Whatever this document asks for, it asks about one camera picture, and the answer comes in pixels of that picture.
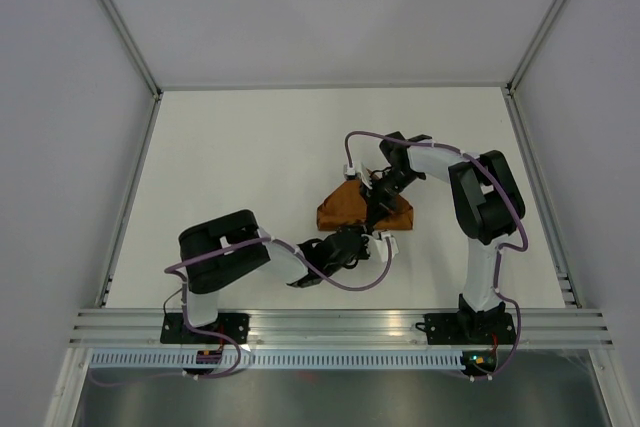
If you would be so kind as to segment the brown cloth napkin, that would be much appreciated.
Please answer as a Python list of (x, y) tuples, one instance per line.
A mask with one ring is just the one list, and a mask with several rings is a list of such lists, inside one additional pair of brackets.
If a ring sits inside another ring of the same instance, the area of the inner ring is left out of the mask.
[[(366, 186), (359, 180), (346, 180), (317, 208), (316, 226), (321, 232), (337, 231), (342, 226), (361, 225), (366, 221), (367, 205), (361, 192)], [(375, 224), (376, 230), (410, 231), (414, 225), (414, 208), (401, 195), (391, 211)]]

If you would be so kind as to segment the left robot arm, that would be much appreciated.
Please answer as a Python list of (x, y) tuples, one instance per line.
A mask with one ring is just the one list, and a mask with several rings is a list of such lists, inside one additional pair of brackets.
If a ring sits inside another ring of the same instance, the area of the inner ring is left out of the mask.
[(293, 288), (313, 287), (370, 257), (366, 231), (340, 227), (329, 236), (290, 248), (275, 243), (250, 210), (240, 210), (184, 230), (178, 236), (183, 276), (183, 326), (195, 342), (212, 340), (219, 327), (219, 292), (245, 276), (267, 270)]

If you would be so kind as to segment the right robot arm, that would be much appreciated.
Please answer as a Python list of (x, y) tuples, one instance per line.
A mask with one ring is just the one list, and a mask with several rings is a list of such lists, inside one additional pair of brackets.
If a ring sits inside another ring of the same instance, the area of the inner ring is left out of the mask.
[(389, 166), (361, 189), (366, 226), (389, 219), (404, 189), (431, 176), (450, 186), (456, 220), (468, 239), (456, 312), (427, 314), (417, 329), (431, 345), (514, 344), (516, 328), (499, 292), (499, 274), (509, 236), (524, 230), (526, 207), (504, 154), (465, 154), (427, 136), (406, 139), (399, 132), (382, 137), (379, 148)]

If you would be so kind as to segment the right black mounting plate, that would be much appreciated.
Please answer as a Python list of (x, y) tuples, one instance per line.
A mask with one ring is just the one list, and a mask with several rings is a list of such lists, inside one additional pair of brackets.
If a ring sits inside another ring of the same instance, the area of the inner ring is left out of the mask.
[(502, 346), (513, 345), (516, 340), (516, 328), (508, 313), (493, 320), (472, 319), (461, 313), (425, 314), (414, 328), (433, 346)]

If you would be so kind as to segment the black mounting plate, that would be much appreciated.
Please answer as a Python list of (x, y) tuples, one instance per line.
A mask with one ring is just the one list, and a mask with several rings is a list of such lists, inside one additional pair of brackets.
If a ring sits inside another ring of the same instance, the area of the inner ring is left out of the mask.
[(160, 343), (165, 345), (244, 344), (249, 333), (250, 317), (241, 313), (222, 313), (212, 323), (188, 328), (181, 313), (164, 315)]
[(513, 345), (516, 340), (516, 328), (508, 313), (493, 320), (472, 319), (461, 313), (425, 314), (414, 328), (433, 346), (502, 346)]

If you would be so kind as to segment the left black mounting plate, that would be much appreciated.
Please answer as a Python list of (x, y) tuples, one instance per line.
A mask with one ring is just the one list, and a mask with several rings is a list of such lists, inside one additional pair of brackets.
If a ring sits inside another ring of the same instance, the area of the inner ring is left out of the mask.
[(244, 344), (249, 333), (250, 317), (241, 313), (222, 313), (212, 323), (188, 328), (181, 313), (164, 315), (160, 343), (165, 345)]

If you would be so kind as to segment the right aluminium frame post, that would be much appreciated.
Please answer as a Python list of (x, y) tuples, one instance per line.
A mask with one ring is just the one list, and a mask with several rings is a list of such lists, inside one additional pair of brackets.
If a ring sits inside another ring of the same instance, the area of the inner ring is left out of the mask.
[(513, 96), (570, 0), (552, 0), (503, 91)]

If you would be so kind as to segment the aluminium frame post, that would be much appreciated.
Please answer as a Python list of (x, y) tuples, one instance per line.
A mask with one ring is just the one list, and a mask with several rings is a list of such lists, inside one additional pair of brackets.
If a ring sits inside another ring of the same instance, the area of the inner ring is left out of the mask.
[(570, 0), (552, 0), (503, 91), (513, 96)]
[(97, 2), (104, 12), (113, 32), (122, 44), (122, 47), (131, 61), (136, 73), (143, 81), (152, 98), (154, 100), (158, 100), (162, 95), (162, 89), (152, 74), (148, 63), (134, 40), (134, 37), (132, 36), (130, 29), (128, 28), (116, 3), (114, 0), (97, 0)]

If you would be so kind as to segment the aluminium front rail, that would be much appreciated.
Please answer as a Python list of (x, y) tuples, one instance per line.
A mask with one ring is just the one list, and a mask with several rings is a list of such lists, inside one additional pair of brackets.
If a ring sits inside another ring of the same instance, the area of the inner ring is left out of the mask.
[[(246, 310), (243, 340), (267, 348), (417, 348), (422, 310)], [(524, 349), (610, 349), (613, 338), (594, 309), (525, 309), (514, 320)], [(160, 309), (83, 309), (72, 320), (71, 347), (158, 347)]]

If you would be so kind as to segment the left aluminium frame post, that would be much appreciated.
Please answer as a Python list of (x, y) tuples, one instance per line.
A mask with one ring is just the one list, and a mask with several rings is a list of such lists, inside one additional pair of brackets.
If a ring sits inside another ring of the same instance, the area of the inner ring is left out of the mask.
[(152, 98), (154, 100), (158, 100), (162, 95), (162, 89), (152, 74), (148, 63), (134, 40), (134, 37), (132, 36), (130, 29), (128, 28), (116, 3), (114, 0), (97, 0), (97, 2), (104, 12), (113, 32), (122, 44), (122, 47), (131, 61), (136, 73), (143, 81)]

